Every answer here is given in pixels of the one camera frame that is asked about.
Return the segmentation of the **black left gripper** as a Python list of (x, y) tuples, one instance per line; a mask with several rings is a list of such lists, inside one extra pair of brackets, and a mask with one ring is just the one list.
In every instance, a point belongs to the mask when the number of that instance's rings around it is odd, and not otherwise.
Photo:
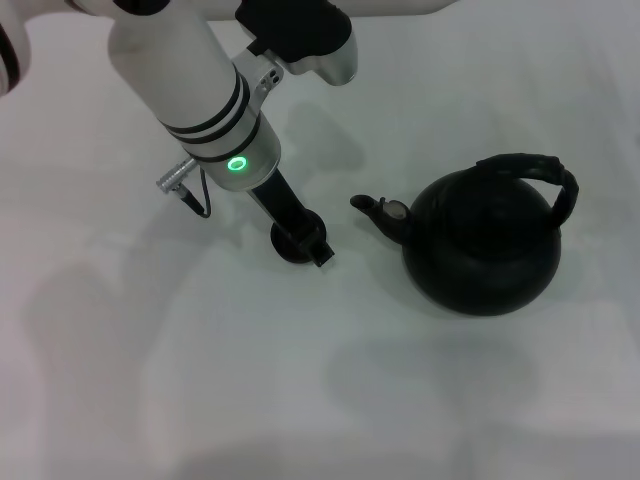
[(278, 169), (250, 194), (287, 238), (305, 239), (300, 250), (306, 260), (320, 268), (334, 257), (324, 221), (313, 218), (315, 229), (310, 233), (306, 209)]

